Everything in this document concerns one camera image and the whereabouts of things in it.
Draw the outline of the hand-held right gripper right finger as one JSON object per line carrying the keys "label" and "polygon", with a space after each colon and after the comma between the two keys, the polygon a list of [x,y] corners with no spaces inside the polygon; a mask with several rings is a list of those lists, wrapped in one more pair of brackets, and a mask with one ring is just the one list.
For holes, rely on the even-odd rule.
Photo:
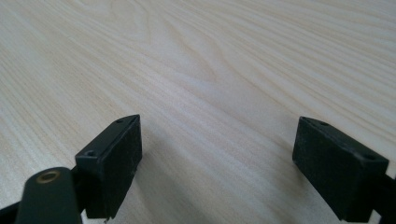
{"label": "hand-held right gripper right finger", "polygon": [[292,160],[336,216],[389,222],[389,160],[332,125],[299,118]]}

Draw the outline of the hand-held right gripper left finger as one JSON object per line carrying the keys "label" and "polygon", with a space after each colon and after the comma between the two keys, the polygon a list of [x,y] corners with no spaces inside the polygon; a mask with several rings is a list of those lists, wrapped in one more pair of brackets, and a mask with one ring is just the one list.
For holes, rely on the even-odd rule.
{"label": "hand-held right gripper left finger", "polygon": [[115,217],[142,160],[140,117],[113,121],[75,160],[78,202],[87,217]]}

